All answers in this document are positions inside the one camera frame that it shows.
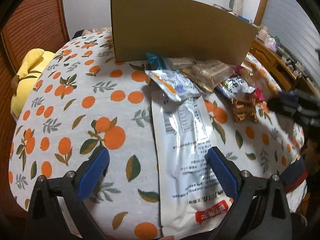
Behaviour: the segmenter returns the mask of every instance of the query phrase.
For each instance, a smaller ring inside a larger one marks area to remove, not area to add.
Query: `yellow plush toy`
[[[54,53],[43,49],[32,49],[23,58],[22,65],[11,82],[14,95],[11,99],[11,111],[19,118],[29,93],[41,73],[53,59]]]

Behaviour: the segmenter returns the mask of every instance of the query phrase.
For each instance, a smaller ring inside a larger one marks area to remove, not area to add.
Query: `barcode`
[[[164,112],[163,113],[163,120],[164,120],[164,126],[165,126],[165,132],[166,133],[175,133],[174,128],[170,124],[170,118],[173,117],[173,113]]]

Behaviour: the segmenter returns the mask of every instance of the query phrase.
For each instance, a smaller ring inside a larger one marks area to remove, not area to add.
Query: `blue gripper pad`
[[[241,187],[241,180],[237,180],[232,172],[240,174],[239,169],[235,166],[235,164],[229,163],[225,156],[220,152],[217,147],[212,147],[208,150],[208,154],[206,155],[207,163],[210,165],[214,174],[216,175],[218,181],[220,182],[221,187],[228,197],[236,200],[239,195],[239,190]],[[234,165],[231,167],[233,171],[230,171],[227,166]]]
[[[79,181],[77,195],[81,201],[91,196],[109,162],[109,152],[103,147]]]

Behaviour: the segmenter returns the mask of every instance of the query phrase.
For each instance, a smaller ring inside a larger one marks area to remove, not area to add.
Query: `plush toy ear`
[[[32,49],[23,58],[21,67],[17,72],[20,79],[28,75],[28,70],[33,66],[33,64],[42,57],[44,54],[43,49]]]

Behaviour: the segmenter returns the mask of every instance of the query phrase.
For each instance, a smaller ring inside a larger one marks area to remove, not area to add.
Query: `white plastic food package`
[[[152,93],[161,224],[176,240],[216,228],[231,206],[206,163],[216,137],[202,97],[183,103]]]
[[[173,70],[146,70],[145,73],[175,102],[201,95],[190,79]]]

